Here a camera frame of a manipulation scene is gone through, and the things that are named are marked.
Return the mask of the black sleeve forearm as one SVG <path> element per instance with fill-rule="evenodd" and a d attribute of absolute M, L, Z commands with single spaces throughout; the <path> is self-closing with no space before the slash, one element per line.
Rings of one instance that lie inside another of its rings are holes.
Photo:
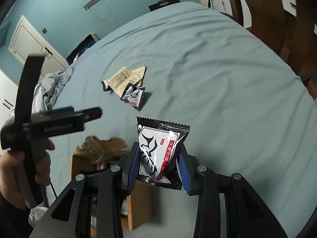
<path fill-rule="evenodd" d="M 29 237 L 33 228 L 29 224 L 30 209 L 18 209 L 1 195 L 0 237 Z"/>

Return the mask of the person's left hand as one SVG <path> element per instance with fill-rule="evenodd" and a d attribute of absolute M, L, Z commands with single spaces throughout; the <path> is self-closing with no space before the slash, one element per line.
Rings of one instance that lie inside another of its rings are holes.
<path fill-rule="evenodd" d="M 24 157 L 23 151 L 6 151 L 1 156 L 1 195 L 11 205 L 21 210 L 26 209 L 26 204 L 16 178 L 15 168 L 23 163 Z M 35 181 L 39 185 L 49 186 L 51 183 L 51 158 L 47 152 L 35 168 Z"/>

